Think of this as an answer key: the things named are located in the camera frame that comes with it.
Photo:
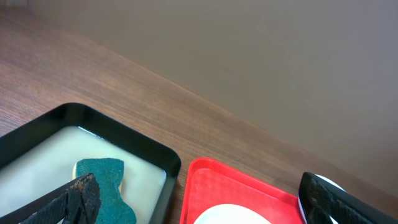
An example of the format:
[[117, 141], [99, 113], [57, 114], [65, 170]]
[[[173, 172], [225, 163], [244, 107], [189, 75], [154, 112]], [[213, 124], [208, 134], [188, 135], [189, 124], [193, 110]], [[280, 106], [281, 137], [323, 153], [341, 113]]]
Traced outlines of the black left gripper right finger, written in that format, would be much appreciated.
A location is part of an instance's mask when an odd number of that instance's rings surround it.
[[329, 223], [332, 217], [339, 224], [397, 224], [395, 218], [362, 202], [311, 172], [304, 172], [298, 195], [302, 200], [308, 224]]

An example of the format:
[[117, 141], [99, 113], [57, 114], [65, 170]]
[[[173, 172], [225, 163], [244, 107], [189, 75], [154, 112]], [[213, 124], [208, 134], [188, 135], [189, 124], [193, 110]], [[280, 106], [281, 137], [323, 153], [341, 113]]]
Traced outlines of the white plate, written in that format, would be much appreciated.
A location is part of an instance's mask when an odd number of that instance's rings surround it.
[[194, 224], [271, 224], [260, 214], [235, 204], [215, 205], [205, 210]]

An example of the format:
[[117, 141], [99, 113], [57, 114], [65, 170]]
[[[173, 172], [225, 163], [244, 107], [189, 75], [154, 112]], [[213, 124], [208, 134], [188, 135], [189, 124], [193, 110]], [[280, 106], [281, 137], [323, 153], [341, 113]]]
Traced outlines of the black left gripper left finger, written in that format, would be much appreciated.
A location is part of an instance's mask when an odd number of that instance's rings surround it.
[[101, 206], [94, 174], [77, 177], [28, 205], [22, 224], [94, 223]]

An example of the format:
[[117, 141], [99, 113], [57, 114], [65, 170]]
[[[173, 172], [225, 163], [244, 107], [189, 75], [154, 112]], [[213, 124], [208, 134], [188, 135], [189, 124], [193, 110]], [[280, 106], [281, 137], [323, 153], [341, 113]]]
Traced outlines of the green yellow sponge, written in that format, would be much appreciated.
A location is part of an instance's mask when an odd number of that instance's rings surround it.
[[124, 177], [124, 162], [120, 159], [82, 159], [73, 170], [75, 177], [92, 173], [99, 184], [101, 206], [96, 224], [136, 224], [133, 209], [122, 199], [119, 187]]

